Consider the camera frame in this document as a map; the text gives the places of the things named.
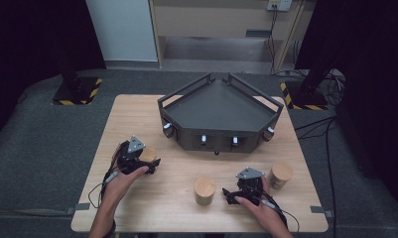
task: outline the wooden table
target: wooden table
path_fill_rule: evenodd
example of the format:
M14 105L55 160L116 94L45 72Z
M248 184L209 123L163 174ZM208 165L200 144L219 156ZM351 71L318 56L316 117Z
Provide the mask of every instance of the wooden table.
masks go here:
M222 188L237 191L235 175L246 167L269 173L275 162L287 162L293 178L281 190L272 190L278 204L300 222L300 232L324 232L325 215L312 213L321 206L307 164L286 108L274 138L251 154L184 151L162 132L157 100L161 95L116 97L79 203L89 202L88 193L102 182L118 144L135 135L156 149L162 159L154 175L144 175L131 186L115 215L118 232L264 232L253 216L240 205L228 205ZM215 179L216 192L208 206L196 204L194 182L201 176ZM99 189L92 193L97 200ZM92 206L78 210L71 228L88 232L96 214ZM288 216L289 229L297 223Z

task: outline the hand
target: hand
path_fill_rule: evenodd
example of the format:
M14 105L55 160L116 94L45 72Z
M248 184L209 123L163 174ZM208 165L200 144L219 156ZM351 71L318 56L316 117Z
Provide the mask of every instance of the hand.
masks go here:
M270 187L267 180L262 177L263 189L269 194ZM247 208L257 219L263 229L272 234L273 237L292 237L288 228L283 223L277 211L270 208L260 202L258 206L254 205L245 197L236 196L235 199L245 208Z
M111 230L118 203L127 193L131 184L148 170L148 167L141 167L129 175L118 171L117 176L106 186L102 202L90 228L89 238L103 237Z

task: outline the black container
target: black container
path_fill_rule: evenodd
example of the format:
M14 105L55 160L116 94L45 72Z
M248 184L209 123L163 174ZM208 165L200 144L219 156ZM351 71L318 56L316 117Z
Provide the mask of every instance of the black container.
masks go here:
M261 96L272 108L253 96ZM164 134L189 151L251 153L270 141L283 104L230 74L210 73L158 99Z

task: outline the gray carpet floor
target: gray carpet floor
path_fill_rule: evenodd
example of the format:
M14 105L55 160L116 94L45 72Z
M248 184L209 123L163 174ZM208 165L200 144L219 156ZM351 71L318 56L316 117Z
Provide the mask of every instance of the gray carpet floor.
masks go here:
M64 211L77 204L115 96L166 94L203 73L104 69L82 71L79 75L103 79L90 105L51 105L62 82L59 76L52 77L27 88L0 134L0 211L7 211L0 215L0 237L86 237L71 231L71 217L29 217L9 211ZM238 76L268 95L283 96L280 82L285 77L250 73ZM334 116L332 106L325 111L289 110L289 113L295 128ZM325 130L326 125L309 135L321 135ZM337 125L329 131L329 144L337 237L398 237L398 204L381 180L363 176ZM300 140L300 145L322 206L332 210L326 138ZM332 237L332 219L328 218L328 222L330 229L325 233L299 233L295 237ZM192 235L160 234L162 237Z

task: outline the person's right hand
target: person's right hand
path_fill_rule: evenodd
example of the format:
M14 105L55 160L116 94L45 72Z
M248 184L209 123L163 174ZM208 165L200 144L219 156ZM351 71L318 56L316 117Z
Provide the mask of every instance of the person's right hand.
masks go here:
M270 187L267 180L262 177L263 189L269 194ZM264 205L262 202L258 206L254 205L251 201L249 201L245 197L236 196L235 199L247 210L249 210L257 219L263 229L269 232L273 237L293 237L291 232L289 232L288 228L283 223L277 211L273 208L270 208ZM263 195L261 199L267 200L267 198Z

